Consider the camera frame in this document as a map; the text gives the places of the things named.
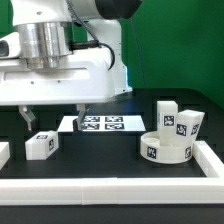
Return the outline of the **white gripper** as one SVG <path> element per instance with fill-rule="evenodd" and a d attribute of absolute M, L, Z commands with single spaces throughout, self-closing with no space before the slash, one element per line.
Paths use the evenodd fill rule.
<path fill-rule="evenodd" d="M 29 70 L 25 60 L 0 60 L 0 105 L 20 105 L 31 131 L 36 117 L 29 105 L 77 104 L 73 130 L 82 131 L 88 104 L 107 102 L 115 95 L 110 64 L 107 48 L 75 51 L 60 58 L 58 69 Z"/>

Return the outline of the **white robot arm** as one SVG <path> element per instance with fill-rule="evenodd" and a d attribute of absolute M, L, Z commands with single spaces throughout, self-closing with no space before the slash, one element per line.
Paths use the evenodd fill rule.
<path fill-rule="evenodd" d="M 75 128 L 91 104 L 129 92 L 121 19 L 143 0 L 10 0 L 15 31 L 0 39 L 0 105 L 28 124 L 33 105 L 74 104 Z"/>

